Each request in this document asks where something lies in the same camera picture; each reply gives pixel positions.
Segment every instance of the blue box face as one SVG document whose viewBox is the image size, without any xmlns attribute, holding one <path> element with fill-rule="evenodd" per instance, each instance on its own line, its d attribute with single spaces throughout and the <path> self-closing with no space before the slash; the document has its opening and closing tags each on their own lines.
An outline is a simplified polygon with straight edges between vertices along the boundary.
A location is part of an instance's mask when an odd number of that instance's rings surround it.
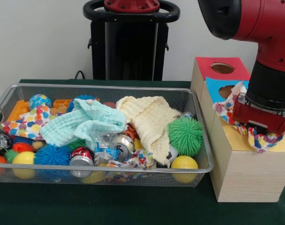
<svg viewBox="0 0 285 225">
<path fill-rule="evenodd" d="M 237 80 L 216 80 L 216 79 L 211 79 L 210 77 L 206 77 L 207 89 L 208 89 L 208 92 L 211 96 L 213 103 L 223 102 L 226 100 L 219 93 L 219 90 L 222 87 L 230 86 L 230 85 L 235 86 L 239 82 L 240 81 L 237 81 Z M 249 81 L 243 81 L 243 84 L 247 89 L 249 85 Z"/>
</svg>

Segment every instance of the wire basket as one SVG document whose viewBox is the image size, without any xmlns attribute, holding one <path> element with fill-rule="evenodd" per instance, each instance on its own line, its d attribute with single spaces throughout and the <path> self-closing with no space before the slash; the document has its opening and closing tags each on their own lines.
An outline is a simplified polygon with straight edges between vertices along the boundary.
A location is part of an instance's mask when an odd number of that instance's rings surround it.
<svg viewBox="0 0 285 225">
<path fill-rule="evenodd" d="M 48 96 L 52 102 L 57 99 L 73 99 L 83 94 L 100 98 L 101 102 L 116 102 L 125 96 L 162 96 L 170 107 L 181 112 L 195 113 L 197 120 L 204 125 L 197 97 L 188 89 L 22 83 L 10 86 L 1 96 L 0 123 L 7 120 L 18 100 L 29 101 L 33 95 L 39 93 Z M 199 154 L 193 158 L 199 169 L 0 164 L 0 182 L 196 187 L 204 174 L 213 168 L 205 128 L 202 147 Z M 72 171 L 91 171 L 91 175 L 81 179 L 74 177 Z"/>
</svg>

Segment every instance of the mint green washcloth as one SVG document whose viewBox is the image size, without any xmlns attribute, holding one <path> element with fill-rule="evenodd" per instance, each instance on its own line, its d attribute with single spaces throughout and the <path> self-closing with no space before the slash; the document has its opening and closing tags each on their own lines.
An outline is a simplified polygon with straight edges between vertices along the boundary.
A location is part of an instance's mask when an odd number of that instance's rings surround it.
<svg viewBox="0 0 285 225">
<path fill-rule="evenodd" d="M 40 129 L 43 139 L 57 147 L 67 145 L 77 139 L 86 141 L 92 148 L 92 131 L 123 132 L 126 128 L 125 115 L 96 100 L 74 100 L 73 111 L 49 121 Z"/>
</svg>

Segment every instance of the colorful polka dot fabric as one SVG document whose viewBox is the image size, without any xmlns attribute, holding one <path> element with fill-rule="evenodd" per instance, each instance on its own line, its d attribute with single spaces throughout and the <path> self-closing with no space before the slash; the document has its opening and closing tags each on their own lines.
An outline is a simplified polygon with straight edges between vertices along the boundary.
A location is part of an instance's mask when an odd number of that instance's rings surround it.
<svg viewBox="0 0 285 225">
<path fill-rule="evenodd" d="M 20 119 L 4 122 L 0 129 L 10 135 L 27 137 L 33 140 L 43 140 L 40 128 L 56 116 L 50 114 L 50 108 L 46 105 L 38 105 L 30 112 L 20 115 Z"/>
<path fill-rule="evenodd" d="M 229 95 L 228 99 L 224 102 L 215 103 L 213 109 L 216 110 L 219 116 L 228 124 L 233 125 L 233 127 L 239 131 L 243 136 L 248 137 L 248 142 L 252 148 L 254 148 L 258 153 L 263 153 L 269 151 L 269 149 L 275 146 L 279 141 L 281 141 L 285 135 L 277 135 L 275 133 L 258 134 L 257 131 L 252 127 L 245 127 L 241 125 L 238 121 L 233 119 L 233 106 L 235 100 L 238 98 L 239 93 L 246 92 L 246 88 L 243 86 L 242 82 L 238 83 L 233 89 L 232 93 Z"/>
<path fill-rule="evenodd" d="M 126 168 L 149 168 L 155 161 L 153 154 L 145 149 L 138 150 L 128 156 L 125 162 L 109 161 L 107 167 L 126 167 Z M 126 182 L 132 179 L 143 177 L 140 172 L 107 172 L 105 181 Z"/>
</svg>

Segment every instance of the cream knit blanket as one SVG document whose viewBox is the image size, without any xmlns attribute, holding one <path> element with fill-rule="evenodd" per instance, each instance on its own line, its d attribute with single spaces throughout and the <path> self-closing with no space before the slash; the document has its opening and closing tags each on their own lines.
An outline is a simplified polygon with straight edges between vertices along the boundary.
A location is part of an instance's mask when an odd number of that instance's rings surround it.
<svg viewBox="0 0 285 225">
<path fill-rule="evenodd" d="M 116 109 L 123 112 L 127 123 L 132 122 L 146 150 L 153 153 L 157 162 L 167 165 L 169 136 L 167 125 L 180 113 L 170 108 L 163 97 L 124 97 L 116 103 Z"/>
</svg>

